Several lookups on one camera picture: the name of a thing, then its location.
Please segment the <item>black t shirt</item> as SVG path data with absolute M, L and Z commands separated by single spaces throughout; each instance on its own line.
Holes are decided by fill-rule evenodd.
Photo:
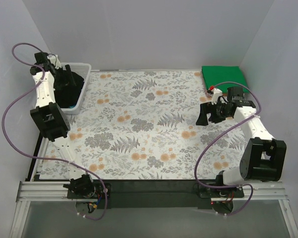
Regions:
M 54 94 L 56 103 L 60 108 L 69 108 L 75 106 L 78 102 L 82 87 L 84 85 L 84 79 L 73 72 L 73 77 L 76 82 L 76 86 L 69 85 L 69 93 L 68 94 Z

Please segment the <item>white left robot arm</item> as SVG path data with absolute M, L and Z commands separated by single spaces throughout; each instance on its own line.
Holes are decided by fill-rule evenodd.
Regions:
M 64 188 L 79 197 L 91 198 L 96 187 L 91 177 L 82 170 L 81 159 L 72 147 L 70 122 L 67 114 L 77 115 L 86 93 L 90 65 L 80 75 L 72 71 L 70 64 L 61 64 L 58 57 L 46 52 L 35 55 L 36 62 L 30 73 L 36 88 L 36 105 L 30 115 L 41 135 L 57 149 L 61 159 L 68 164 L 69 184 Z

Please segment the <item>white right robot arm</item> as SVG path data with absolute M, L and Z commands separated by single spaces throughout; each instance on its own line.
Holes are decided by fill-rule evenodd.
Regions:
M 200 186 L 215 190 L 220 197 L 228 196 L 247 180 L 279 181 L 283 171 L 286 143 L 268 132 L 259 117 L 259 101 L 245 99 L 244 89 L 245 86 L 236 84 L 229 87 L 227 97 L 223 97 L 222 91 L 212 86 L 208 90 L 212 100 L 200 105 L 196 121 L 196 125 L 207 126 L 232 117 L 237 124 L 228 131 L 240 127 L 248 140 L 238 167 L 220 172 L 211 184 L 197 180 Z

